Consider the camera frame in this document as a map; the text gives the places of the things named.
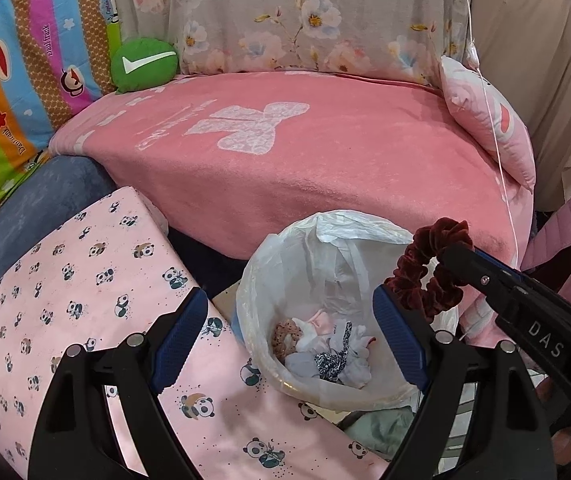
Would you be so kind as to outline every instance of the screw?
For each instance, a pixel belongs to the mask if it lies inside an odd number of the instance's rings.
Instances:
[[[143,334],[132,334],[127,338],[127,345],[128,346],[140,346],[143,343]]]
[[[71,345],[68,346],[68,349],[65,351],[68,357],[76,357],[78,354],[81,353],[81,346],[80,345]]]
[[[444,345],[449,345],[452,341],[454,341],[454,336],[447,330],[439,330],[439,332],[435,334],[435,338],[438,342]]]
[[[517,350],[517,346],[507,339],[499,343],[499,348],[501,348],[506,354],[512,354]]]

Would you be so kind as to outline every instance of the white plastic bag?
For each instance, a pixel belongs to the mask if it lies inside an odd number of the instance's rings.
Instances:
[[[416,388],[401,373],[376,319],[372,297],[397,266],[412,235],[392,222],[357,211],[317,213],[281,234],[268,235],[236,292],[238,322],[252,364],[283,393],[338,412],[382,410]],[[424,283],[432,276],[429,268]],[[372,380],[361,390],[321,379],[299,378],[272,354],[274,326],[287,317],[309,319],[320,308],[367,327]],[[435,330],[454,333],[454,308],[437,316]]]

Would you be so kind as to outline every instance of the purple stripe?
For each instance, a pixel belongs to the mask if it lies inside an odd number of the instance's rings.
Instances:
[[[47,56],[52,72],[60,81],[63,70],[68,67],[63,66],[59,44],[59,28],[54,16],[52,0],[30,0],[30,33]],[[60,95],[70,105],[74,115],[92,104],[87,88],[84,88],[78,96],[72,96],[60,86]]]

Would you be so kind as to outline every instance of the green pillow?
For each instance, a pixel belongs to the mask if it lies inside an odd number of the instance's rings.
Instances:
[[[112,81],[116,92],[136,92],[172,81],[178,54],[165,41],[140,38],[121,45],[112,58]]]

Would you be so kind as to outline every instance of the table covered with panda cloth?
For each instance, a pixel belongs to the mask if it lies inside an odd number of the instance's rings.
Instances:
[[[133,188],[117,190],[45,237],[0,280],[0,452],[22,478],[67,346],[117,346],[197,286],[144,201]],[[118,391],[106,394],[125,461],[144,473]],[[212,305],[178,381],[159,399],[205,479],[378,479],[387,466],[268,386]]]

